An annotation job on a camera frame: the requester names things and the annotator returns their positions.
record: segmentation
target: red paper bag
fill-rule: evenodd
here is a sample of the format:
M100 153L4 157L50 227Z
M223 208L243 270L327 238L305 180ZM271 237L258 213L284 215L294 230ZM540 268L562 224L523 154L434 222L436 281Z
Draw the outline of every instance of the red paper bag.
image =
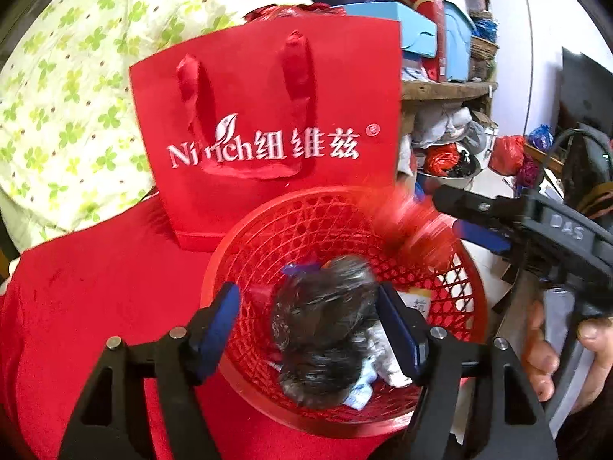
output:
M213 250L281 194L391 184L400 112L398 22L251 22L130 69L160 197L182 248Z

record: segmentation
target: paper label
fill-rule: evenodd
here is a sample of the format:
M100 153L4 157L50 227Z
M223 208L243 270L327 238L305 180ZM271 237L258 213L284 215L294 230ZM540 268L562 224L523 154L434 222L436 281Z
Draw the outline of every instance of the paper label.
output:
M430 313L430 301L432 298L432 291L428 289L412 288L408 292L398 291L398 295L408 308L418 310L424 316L428 318Z
M357 380L356 385L343 404L354 410L363 410L373 396L373 388L370 384L372 384L376 378L377 373L375 372L375 367L373 367L372 359L367 358L362 361L362 373L360 374L360 378Z

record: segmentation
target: red plastic basket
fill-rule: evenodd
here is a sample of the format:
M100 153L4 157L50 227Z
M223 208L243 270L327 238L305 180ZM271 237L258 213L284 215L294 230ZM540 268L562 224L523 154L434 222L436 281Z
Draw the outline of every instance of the red plastic basket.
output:
M203 307L225 281L241 292L269 286L283 277L290 262L313 258L326 262L341 255L367 258L379 280L398 290L417 286L434 291L428 322L450 330L464 341L482 342L487 304L479 273L458 240L449 267L430 271L399 264L383 252L382 241L356 206L356 189L320 187L271 200L240 221L217 247L202 285ZM272 419L298 430L327 437L350 438L387 434L407 426L419 389L395 389L377 379L374 395L358 412L346 406L329 410L299 407L277 382L279 372L268 364L270 322L261 309L241 300L240 313L220 362L230 385L252 406Z

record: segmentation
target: white wall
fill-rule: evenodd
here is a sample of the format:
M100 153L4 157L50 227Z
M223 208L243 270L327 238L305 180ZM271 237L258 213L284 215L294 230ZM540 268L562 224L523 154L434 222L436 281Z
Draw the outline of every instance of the white wall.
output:
M528 116L530 90L531 34L526 0L490 0L498 21L496 81L492 119L500 125L500 136L522 134Z
M584 53L613 72L613 54L577 0L528 0L534 66L526 133L540 124L556 126L562 47Z

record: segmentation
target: light blue box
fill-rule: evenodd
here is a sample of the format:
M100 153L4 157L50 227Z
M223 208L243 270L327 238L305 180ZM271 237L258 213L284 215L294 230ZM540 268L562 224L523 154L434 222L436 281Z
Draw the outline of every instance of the light blue box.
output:
M436 56L436 24L400 2L352 3L348 15L400 22L400 47L423 57Z
M444 2L447 41L447 81L468 81L473 21L455 4Z

